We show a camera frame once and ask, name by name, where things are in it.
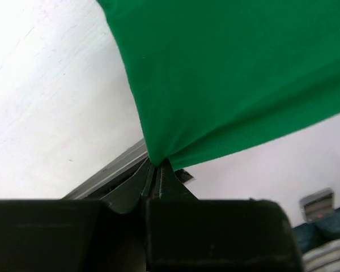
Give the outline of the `green t shirt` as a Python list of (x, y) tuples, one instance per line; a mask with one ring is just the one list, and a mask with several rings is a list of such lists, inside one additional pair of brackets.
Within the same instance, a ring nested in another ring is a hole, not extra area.
[(154, 165), (184, 168), (340, 113), (340, 1), (100, 1)]

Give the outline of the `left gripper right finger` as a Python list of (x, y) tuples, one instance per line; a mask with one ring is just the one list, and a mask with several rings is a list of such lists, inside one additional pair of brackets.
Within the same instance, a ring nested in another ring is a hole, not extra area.
[(267, 200), (199, 200), (169, 161), (146, 202), (150, 271), (302, 271), (288, 217)]

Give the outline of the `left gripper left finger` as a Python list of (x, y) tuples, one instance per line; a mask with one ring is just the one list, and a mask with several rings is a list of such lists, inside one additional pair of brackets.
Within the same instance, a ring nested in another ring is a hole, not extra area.
[(100, 198), (0, 199), (0, 271), (153, 271), (148, 160)]

